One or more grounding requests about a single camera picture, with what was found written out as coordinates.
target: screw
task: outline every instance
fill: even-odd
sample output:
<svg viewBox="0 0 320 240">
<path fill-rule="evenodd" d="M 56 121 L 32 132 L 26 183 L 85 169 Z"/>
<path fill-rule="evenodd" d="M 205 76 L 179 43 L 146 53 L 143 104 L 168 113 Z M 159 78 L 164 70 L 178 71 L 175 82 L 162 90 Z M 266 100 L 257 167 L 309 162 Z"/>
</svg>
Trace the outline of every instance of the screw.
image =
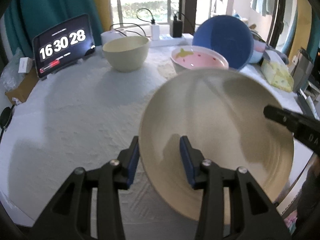
<svg viewBox="0 0 320 240">
<path fill-rule="evenodd" d="M 82 173 L 84 173 L 84 168 L 78 167 L 78 168 L 75 169 L 75 174 L 76 175 L 81 175 Z"/>
<path fill-rule="evenodd" d="M 120 161 L 117 160 L 117 159 L 112 159 L 112 160 L 110 161 L 110 164 L 111 164 L 112 166 L 118 166 L 118 165 L 120 164 Z"/>
<path fill-rule="evenodd" d="M 210 166 L 211 163 L 212 163 L 212 160 L 209 160 L 209 159 L 204 159 L 204 160 L 202 161 L 202 165 L 203 165 L 203 166 L 206 166 L 206 167 Z"/>
<path fill-rule="evenodd" d="M 240 166 L 240 167 L 238 168 L 238 171 L 239 171 L 240 173 L 242 173 L 242 174 L 246 174 L 248 170 L 247 170 L 245 167 Z"/>
</svg>

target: power strip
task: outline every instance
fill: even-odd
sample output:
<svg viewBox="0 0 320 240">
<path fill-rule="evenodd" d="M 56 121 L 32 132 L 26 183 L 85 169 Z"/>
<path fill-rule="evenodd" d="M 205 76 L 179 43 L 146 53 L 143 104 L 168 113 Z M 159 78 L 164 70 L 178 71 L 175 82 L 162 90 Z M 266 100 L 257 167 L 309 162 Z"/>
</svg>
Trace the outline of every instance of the power strip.
<svg viewBox="0 0 320 240">
<path fill-rule="evenodd" d="M 149 38 L 149 47 L 164 47 L 164 46 L 177 46 L 177 45 L 192 45 L 193 36 L 189 33 L 183 33 L 181 38 L 173 38 L 170 34 L 159 36 L 159 40 L 152 41 Z"/>
</svg>

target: plastic bag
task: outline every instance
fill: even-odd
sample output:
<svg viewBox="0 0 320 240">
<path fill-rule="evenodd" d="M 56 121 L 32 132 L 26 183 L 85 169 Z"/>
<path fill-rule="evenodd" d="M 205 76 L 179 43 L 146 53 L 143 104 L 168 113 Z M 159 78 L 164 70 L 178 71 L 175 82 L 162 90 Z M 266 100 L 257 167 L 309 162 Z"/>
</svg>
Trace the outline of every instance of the plastic bag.
<svg viewBox="0 0 320 240">
<path fill-rule="evenodd" d="M 16 89 L 25 78 L 25 73 L 18 73 L 20 58 L 22 57 L 24 57 L 23 52 L 20 48 L 17 48 L 13 58 L 2 71 L 0 83 L 4 85 L 6 91 Z"/>
</svg>

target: small white box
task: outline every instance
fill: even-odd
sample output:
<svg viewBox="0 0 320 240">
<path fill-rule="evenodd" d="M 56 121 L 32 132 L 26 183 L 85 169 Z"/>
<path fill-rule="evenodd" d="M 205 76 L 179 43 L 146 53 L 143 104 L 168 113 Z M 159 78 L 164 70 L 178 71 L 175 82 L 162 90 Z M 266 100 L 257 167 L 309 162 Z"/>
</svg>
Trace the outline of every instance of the small white box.
<svg viewBox="0 0 320 240">
<path fill-rule="evenodd" d="M 18 73 L 29 73 L 32 68 L 33 62 L 29 57 L 20 58 Z"/>
</svg>

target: cardboard box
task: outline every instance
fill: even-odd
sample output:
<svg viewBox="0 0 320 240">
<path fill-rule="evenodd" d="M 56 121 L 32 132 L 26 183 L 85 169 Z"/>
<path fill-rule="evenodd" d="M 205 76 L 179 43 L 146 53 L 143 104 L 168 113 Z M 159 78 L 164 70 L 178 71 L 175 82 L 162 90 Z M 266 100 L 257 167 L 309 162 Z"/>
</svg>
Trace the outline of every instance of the cardboard box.
<svg viewBox="0 0 320 240">
<path fill-rule="evenodd" d="M 36 69 L 32 68 L 28 74 L 26 74 L 24 80 L 20 83 L 20 85 L 14 89 L 5 93 L 10 102 L 15 105 L 16 102 L 24 103 L 27 101 L 31 91 L 38 83 L 39 78 L 36 73 Z"/>
</svg>

